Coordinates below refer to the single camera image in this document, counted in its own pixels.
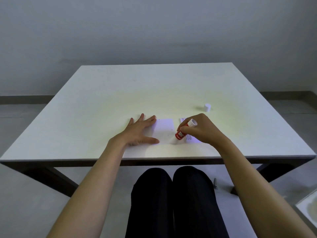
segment person's right hand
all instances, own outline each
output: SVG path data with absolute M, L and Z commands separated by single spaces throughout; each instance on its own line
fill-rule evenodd
M 189 120 L 194 119 L 197 122 L 196 127 L 184 126 Z M 181 130 L 185 134 L 194 136 L 201 142 L 210 144 L 214 147 L 220 146 L 228 138 L 213 124 L 213 122 L 205 115 L 198 114 L 185 119 L 177 128 L 177 132 Z

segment baseboard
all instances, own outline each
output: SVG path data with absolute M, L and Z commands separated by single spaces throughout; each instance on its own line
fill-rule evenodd
M 260 92 L 266 100 L 302 100 L 317 109 L 317 95 L 312 91 Z M 54 95 L 0 96 L 1 104 L 48 104 Z
M 54 95 L 0 96 L 0 104 L 48 104 Z

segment finger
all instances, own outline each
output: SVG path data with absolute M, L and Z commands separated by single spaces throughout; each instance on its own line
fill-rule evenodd
M 194 116 L 191 116 L 187 119 L 185 119 L 183 122 L 181 122 L 181 124 L 178 126 L 177 131 L 179 131 L 180 127 L 183 127 L 185 124 L 188 123 L 189 120 L 191 120 Z
M 146 119 L 145 121 L 152 121 L 153 119 L 155 119 L 155 115 L 153 115 L 151 118 Z
M 137 122 L 141 122 L 144 119 L 144 114 L 141 114 L 141 116 L 139 117 L 139 119 L 137 120 Z
M 156 122 L 156 119 L 153 119 L 152 121 L 150 122 L 144 122 L 144 127 L 147 128 L 147 127 L 150 127 L 152 126 L 153 124 L 155 124 Z
M 130 119 L 128 126 L 130 126 L 131 124 L 133 124 L 133 118 Z
M 187 135 L 192 135 L 194 137 L 196 136 L 196 133 L 197 133 L 197 129 L 195 127 L 188 127 L 188 126 L 180 127 L 180 131 L 182 131 L 183 133 Z
M 143 143 L 143 144 L 158 144 L 158 143 L 159 143 L 159 140 L 156 139 L 156 138 L 144 136 L 144 137 L 142 138 L 142 143 Z

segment thigh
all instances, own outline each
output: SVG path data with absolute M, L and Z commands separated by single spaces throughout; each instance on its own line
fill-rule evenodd
M 173 177 L 173 209 L 177 237 L 229 237 L 208 176 L 192 166 Z
M 161 168 L 144 172 L 133 186 L 129 237 L 173 237 L 172 180 Z

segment person's left arm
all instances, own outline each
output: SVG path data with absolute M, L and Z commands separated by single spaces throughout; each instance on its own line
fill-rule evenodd
M 156 122 L 155 116 L 143 119 L 144 114 L 135 123 L 131 118 L 125 130 L 109 140 L 100 158 L 62 210 L 47 238 L 100 236 L 126 147 L 159 143 L 159 140 L 142 134 L 144 128 Z

